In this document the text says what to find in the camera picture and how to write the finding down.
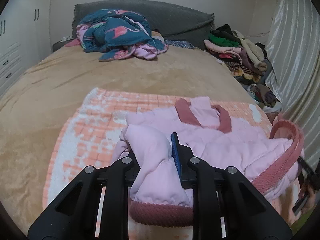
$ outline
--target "pink and white blanket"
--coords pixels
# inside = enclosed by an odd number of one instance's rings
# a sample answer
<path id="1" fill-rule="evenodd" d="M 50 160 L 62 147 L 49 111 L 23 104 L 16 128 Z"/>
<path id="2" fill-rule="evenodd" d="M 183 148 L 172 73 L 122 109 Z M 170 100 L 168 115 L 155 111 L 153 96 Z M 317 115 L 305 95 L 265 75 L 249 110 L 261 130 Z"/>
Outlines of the pink and white blanket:
<path id="1" fill-rule="evenodd" d="M 128 113 L 143 113 L 156 108 L 174 106 L 180 97 L 127 93 L 93 89 L 84 99 L 76 113 L 63 126 L 57 139 L 49 164 L 43 192 L 43 208 L 87 165 L 101 168 L 110 165 L 113 150 L 121 130 L 126 127 Z M 257 106 L 239 102 L 211 101 L 228 111 L 231 118 L 242 118 L 253 127 L 260 127 L 269 137 L 272 125 L 266 115 Z M 272 201 L 281 214 L 294 222 L 288 199 L 295 202 L 299 189 L 284 192 L 290 198 L 282 197 Z M 129 216 L 129 238 L 147 239 L 155 234 L 161 238 L 192 239 L 192 228 L 159 228 L 145 226 L 133 221 Z"/>

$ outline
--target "teal flamingo blanket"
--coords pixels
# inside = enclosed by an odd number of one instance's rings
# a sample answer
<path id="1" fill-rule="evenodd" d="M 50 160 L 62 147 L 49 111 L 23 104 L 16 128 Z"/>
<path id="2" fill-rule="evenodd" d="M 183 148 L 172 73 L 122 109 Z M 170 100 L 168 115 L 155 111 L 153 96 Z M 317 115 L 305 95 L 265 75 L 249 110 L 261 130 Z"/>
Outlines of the teal flamingo blanket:
<path id="1" fill-rule="evenodd" d="M 85 16 L 77 26 L 84 52 L 102 52 L 99 61 L 125 59 L 132 55 L 154 59 L 168 45 L 151 37 L 150 24 L 142 15 L 119 9 L 101 9 Z"/>

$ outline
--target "tan blanket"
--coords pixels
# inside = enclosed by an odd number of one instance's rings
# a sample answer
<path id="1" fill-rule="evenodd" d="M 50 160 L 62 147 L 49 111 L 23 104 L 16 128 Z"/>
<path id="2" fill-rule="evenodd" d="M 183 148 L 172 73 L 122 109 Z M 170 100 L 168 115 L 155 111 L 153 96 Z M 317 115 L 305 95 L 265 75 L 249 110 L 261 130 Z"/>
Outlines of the tan blanket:
<path id="1" fill-rule="evenodd" d="M 170 46 L 155 61 L 98 62 L 100 56 L 80 46 L 62 48 L 27 70 L 0 100 L 0 200 L 24 233 L 42 212 L 59 132 L 93 88 L 253 103 L 230 71 L 200 50 Z"/>

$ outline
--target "pink collar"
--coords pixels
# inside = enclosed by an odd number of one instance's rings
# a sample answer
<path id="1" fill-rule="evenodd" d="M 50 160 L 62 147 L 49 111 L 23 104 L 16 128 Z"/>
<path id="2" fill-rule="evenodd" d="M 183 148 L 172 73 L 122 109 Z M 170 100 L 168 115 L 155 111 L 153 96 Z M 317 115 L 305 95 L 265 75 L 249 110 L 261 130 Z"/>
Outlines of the pink collar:
<path id="1" fill-rule="evenodd" d="M 190 105 L 191 103 L 186 101 L 183 98 L 180 98 L 179 100 L 176 101 L 175 108 L 177 110 L 180 121 L 183 123 L 201 126 L 198 119 L 190 110 L 189 108 Z M 223 133 L 231 132 L 231 118 L 228 111 L 219 105 L 211 106 L 211 108 L 215 108 L 220 114 L 220 125 L 217 128 L 217 130 Z"/>

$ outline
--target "white curtain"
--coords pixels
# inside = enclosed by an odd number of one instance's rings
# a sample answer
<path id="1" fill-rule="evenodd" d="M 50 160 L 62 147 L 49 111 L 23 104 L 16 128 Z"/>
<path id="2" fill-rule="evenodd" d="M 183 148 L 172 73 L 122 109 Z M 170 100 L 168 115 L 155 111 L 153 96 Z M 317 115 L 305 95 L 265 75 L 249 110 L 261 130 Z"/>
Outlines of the white curtain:
<path id="1" fill-rule="evenodd" d="M 320 156 L 320 16 L 310 0 L 279 0 L 266 47 L 273 65 L 266 79 L 284 117 L 305 134 L 306 161 Z"/>

